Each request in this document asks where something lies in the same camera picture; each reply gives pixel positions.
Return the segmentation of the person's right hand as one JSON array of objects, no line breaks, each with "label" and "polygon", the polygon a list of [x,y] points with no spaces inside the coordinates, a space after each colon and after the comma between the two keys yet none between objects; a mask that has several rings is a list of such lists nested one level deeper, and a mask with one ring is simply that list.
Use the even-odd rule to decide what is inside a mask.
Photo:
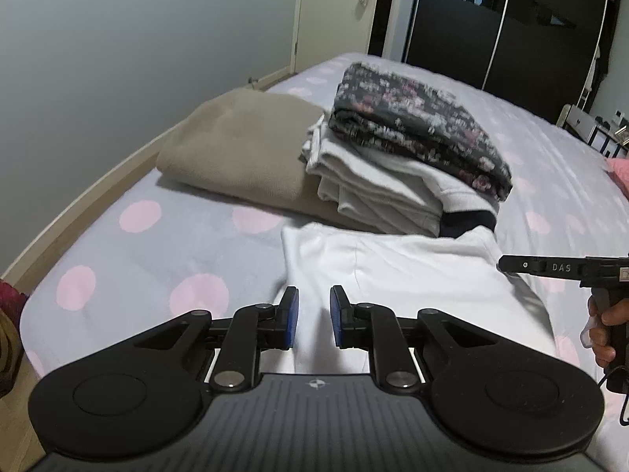
[{"label": "person's right hand", "polygon": [[589,315],[597,321],[589,330],[595,361],[604,369],[608,368],[616,357],[616,346],[611,343],[611,330],[628,322],[629,301],[622,299],[605,311],[599,309],[600,301],[600,297],[590,295],[587,308]]}]

